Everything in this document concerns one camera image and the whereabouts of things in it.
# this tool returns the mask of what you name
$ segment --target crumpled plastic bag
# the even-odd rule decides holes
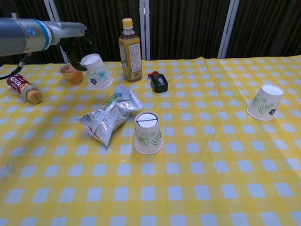
[[[124,85],[118,85],[113,95],[101,108],[77,120],[92,136],[108,146],[112,132],[123,124],[132,112],[142,107],[143,104],[135,93]]]

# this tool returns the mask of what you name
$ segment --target upside-down paper cup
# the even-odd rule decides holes
[[[162,145],[159,117],[154,112],[138,114],[135,117],[135,149],[141,154],[154,154]]]
[[[90,89],[105,89],[112,84],[113,79],[106,70],[99,54],[89,54],[82,58],[80,63],[87,68]]]
[[[270,121],[275,118],[275,111],[284,94],[283,89],[273,84],[265,84],[247,107],[246,111],[253,118]]]

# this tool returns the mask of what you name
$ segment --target yellow checkered tablecloth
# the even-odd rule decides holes
[[[301,225],[301,56],[147,61],[136,83],[106,63],[113,84],[99,91],[58,67],[22,70],[38,105],[0,85],[0,226]],[[168,92],[152,91],[152,71]],[[76,121],[121,83],[159,115],[159,153],[134,150],[134,117],[109,149]],[[246,113],[264,83],[285,91],[272,121]]]

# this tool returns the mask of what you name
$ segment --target brown liquid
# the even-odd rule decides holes
[[[137,34],[121,34],[119,38],[123,78],[128,82],[142,78],[140,39]]]

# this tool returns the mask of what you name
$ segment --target small black box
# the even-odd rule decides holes
[[[150,84],[156,93],[163,93],[168,90],[167,80],[162,74],[153,74],[150,78]]]

